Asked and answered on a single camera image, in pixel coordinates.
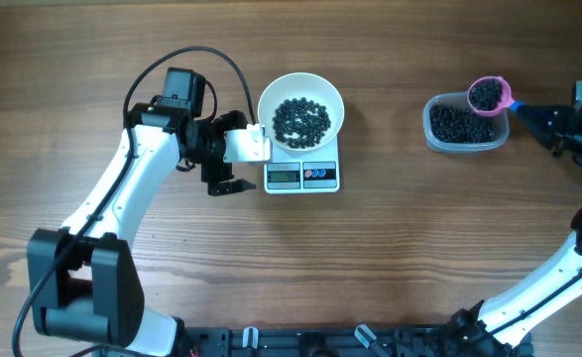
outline plastic container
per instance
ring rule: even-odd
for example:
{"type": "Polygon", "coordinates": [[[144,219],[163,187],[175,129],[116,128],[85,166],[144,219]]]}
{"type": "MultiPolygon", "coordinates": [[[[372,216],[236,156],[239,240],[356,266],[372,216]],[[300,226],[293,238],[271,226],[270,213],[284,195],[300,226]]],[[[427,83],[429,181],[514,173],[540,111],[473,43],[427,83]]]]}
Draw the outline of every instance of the plastic container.
{"type": "Polygon", "coordinates": [[[496,116],[486,118],[483,120],[493,121],[493,131],[496,134],[496,140],[489,143],[481,144],[456,144],[445,143],[433,135],[431,131],[431,118],[429,110],[435,104],[451,105],[460,109],[470,109],[468,92],[440,94],[431,98],[422,111],[422,128],[427,139],[427,147],[429,149],[441,153],[476,153],[485,150],[496,149],[504,144],[509,138],[509,117],[507,112],[502,112],[496,116]]]}
{"type": "Polygon", "coordinates": [[[337,88],[326,79],[312,73],[298,72],[279,77],[264,90],[258,104],[258,119],[260,124],[265,127],[267,135],[275,144],[290,152],[308,152],[325,146],[339,133],[344,117],[343,99],[337,88]],[[275,138],[273,117],[275,110],[286,99],[300,99],[302,97],[325,105],[331,125],[330,129],[325,131],[325,136],[321,138],[319,144],[305,149],[292,149],[287,144],[278,142],[275,138]]]}

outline robotic arm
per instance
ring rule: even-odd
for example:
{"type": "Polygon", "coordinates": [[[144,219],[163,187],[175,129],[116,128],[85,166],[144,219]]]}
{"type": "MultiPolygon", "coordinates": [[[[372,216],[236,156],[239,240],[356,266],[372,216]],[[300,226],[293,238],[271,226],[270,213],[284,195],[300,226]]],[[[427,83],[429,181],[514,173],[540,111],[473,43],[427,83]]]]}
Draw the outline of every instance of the robotic arm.
{"type": "Polygon", "coordinates": [[[201,114],[205,84],[204,77],[191,70],[170,68],[163,95],[135,105],[128,114],[135,150],[130,150],[124,132],[97,186],[61,229],[38,229],[31,238],[31,289],[49,275],[33,299],[35,327],[47,336],[97,344],[74,356],[97,351],[98,356],[117,357],[528,357],[532,350],[526,334],[582,295],[580,210],[574,232],[550,260],[504,294],[461,309],[444,325],[374,331],[365,325],[356,330],[185,329],[179,318],[152,311],[145,307],[130,250],[167,175],[199,165],[210,195],[231,194],[252,187],[240,179],[231,181],[232,163],[265,163],[271,158],[264,128],[248,124],[243,113],[195,120],[201,114]],[[115,186],[131,152],[129,168],[94,217],[93,207],[115,186]],[[177,166],[181,161],[184,167],[177,166]],[[94,220],[87,229],[86,219],[94,220]],[[67,259],[54,265],[65,250],[67,259]],[[83,265],[91,267],[91,281],[68,273],[83,265]]]}

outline clear plastic container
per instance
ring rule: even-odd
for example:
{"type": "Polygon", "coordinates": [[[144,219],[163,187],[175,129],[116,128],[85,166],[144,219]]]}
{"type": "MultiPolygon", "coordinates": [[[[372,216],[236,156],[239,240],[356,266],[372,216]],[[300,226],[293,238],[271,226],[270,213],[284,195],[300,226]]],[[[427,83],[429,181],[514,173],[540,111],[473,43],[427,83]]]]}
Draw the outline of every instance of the clear plastic container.
{"type": "Polygon", "coordinates": [[[422,128],[427,138],[427,147],[429,149],[441,153],[475,153],[485,150],[496,149],[504,144],[509,138],[509,117],[504,111],[491,118],[483,120],[493,121],[493,130],[496,133],[496,140],[490,143],[481,144],[456,144],[445,143],[438,140],[431,131],[431,118],[429,110],[434,104],[446,104],[460,109],[469,109],[469,102],[467,100],[467,92],[440,94],[431,98],[422,111],[422,128]]]}

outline white bowl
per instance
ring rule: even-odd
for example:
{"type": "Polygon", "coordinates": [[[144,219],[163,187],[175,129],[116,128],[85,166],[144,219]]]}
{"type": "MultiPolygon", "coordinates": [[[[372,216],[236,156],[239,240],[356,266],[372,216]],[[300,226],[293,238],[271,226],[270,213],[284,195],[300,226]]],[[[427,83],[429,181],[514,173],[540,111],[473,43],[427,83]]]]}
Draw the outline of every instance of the white bowl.
{"type": "Polygon", "coordinates": [[[258,119],[260,125],[263,125],[266,135],[271,140],[288,151],[306,152],[321,148],[334,139],[343,125],[344,108],[341,94],[329,81],[311,73],[291,73],[283,75],[274,80],[273,83],[264,90],[258,104],[258,119]],[[306,100],[314,100],[320,105],[326,107],[326,113],[330,118],[330,128],[325,131],[325,136],[321,138],[319,144],[305,149],[292,149],[286,143],[281,143],[275,139],[273,130],[273,118],[275,110],[280,107],[286,99],[300,99],[305,97],[306,100]]]}

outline wooden surface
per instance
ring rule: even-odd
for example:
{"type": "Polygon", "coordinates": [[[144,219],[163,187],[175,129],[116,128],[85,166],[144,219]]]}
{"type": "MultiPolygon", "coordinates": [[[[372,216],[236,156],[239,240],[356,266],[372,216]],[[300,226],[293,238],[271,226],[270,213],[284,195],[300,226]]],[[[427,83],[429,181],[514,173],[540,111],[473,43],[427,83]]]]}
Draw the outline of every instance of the wooden surface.
{"type": "MultiPolygon", "coordinates": [[[[87,197],[121,132],[134,78],[189,45],[236,61],[254,105],[278,76],[338,87],[340,192],[213,198],[174,173],[133,255],[146,302],[189,326],[442,323],[547,259],[582,204],[582,173],[512,118],[501,149],[430,152],[421,110],[435,94],[501,74],[536,104],[568,103],[582,78],[582,1],[219,1],[0,8],[0,356],[28,293],[25,248],[87,197]]],[[[246,111],[232,69],[195,54],[170,65],[213,82],[219,111],[246,111]]],[[[133,102],[160,93],[167,66],[133,102]]],[[[27,356],[83,346],[36,335],[27,356]]],[[[582,356],[582,298],[534,330],[537,356],[582,356]]]]}

